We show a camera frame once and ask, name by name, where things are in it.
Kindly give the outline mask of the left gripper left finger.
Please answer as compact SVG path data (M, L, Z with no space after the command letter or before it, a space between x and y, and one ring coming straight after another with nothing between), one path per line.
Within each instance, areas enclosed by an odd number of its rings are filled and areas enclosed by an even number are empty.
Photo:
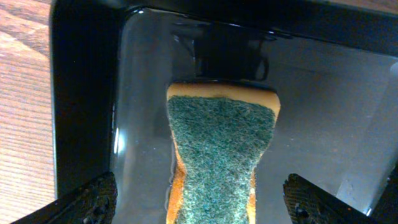
M117 197L115 176L105 172L12 224L111 224Z

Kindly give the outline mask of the yellow green sponge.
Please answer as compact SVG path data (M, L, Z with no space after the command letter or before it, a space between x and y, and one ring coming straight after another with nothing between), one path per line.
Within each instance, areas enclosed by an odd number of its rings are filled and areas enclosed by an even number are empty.
M270 90L174 83L167 113L177 159L167 223L255 223L255 169L280 100Z

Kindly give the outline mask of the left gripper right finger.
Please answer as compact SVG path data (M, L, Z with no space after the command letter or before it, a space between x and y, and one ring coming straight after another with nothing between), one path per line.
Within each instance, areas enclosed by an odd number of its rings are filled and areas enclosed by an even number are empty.
M283 198L293 224L378 224L298 174L285 180Z

